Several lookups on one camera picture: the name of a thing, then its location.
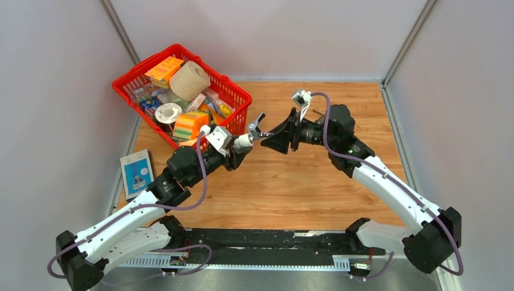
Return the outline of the red plastic shopping basket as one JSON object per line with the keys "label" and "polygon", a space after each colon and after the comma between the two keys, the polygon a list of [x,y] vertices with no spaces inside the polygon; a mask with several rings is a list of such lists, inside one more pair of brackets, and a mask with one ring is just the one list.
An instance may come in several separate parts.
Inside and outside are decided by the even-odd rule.
{"label": "red plastic shopping basket", "polygon": [[112,89],[169,145],[169,147],[173,149],[178,148],[178,144],[167,136],[167,134],[140,109],[139,104],[135,103],[130,97],[132,90],[150,83],[149,78],[146,77],[144,73],[170,56],[183,61],[194,61],[205,70],[211,80],[210,87],[218,93],[222,101],[235,109],[228,118],[223,120],[221,125],[233,135],[246,133],[247,109],[252,103],[250,94],[240,88],[240,86],[234,83],[228,76],[222,75],[211,68],[200,56],[192,53],[181,44],[172,44],[163,51],[155,53],[139,64],[136,64],[131,70],[112,82]]}

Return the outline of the white elbow fitting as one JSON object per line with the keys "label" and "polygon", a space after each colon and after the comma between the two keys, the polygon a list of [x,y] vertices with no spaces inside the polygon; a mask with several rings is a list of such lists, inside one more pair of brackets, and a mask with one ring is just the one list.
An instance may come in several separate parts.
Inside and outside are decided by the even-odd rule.
{"label": "white elbow fitting", "polygon": [[233,141],[233,148],[235,150],[242,150],[248,147],[253,147],[253,138],[249,133],[239,135]]}

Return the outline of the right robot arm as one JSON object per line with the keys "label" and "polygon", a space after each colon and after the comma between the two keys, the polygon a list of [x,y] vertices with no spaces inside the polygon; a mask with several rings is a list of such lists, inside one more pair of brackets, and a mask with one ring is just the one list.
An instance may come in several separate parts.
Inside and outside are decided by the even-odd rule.
{"label": "right robot arm", "polygon": [[352,253],[367,248],[405,255],[418,270],[432,273],[455,255],[458,269],[445,270],[460,276],[464,271],[458,251],[462,216],[453,207],[443,210],[423,198],[394,175],[374,151],[355,136],[355,120],[347,106],[331,105],[328,117],[303,119],[292,108],[289,116],[261,142],[282,154],[301,143],[327,146],[329,158],[339,171],[360,182],[380,197],[404,222],[404,227],[361,218],[347,228],[346,246]]}

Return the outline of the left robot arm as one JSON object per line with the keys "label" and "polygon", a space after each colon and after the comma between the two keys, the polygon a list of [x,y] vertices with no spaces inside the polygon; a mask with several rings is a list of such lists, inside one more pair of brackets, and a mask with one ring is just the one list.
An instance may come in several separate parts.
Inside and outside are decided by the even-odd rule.
{"label": "left robot arm", "polygon": [[181,223],[167,212],[198,207],[206,197],[183,207],[190,188],[207,184],[207,176],[220,167],[231,171],[239,167],[253,148],[251,142],[236,139],[225,144],[209,142],[200,146],[177,148],[163,172],[121,210],[97,224],[56,237],[56,253],[47,263],[47,272],[64,279],[72,290],[89,290],[120,264],[149,251],[183,250],[185,235]]}

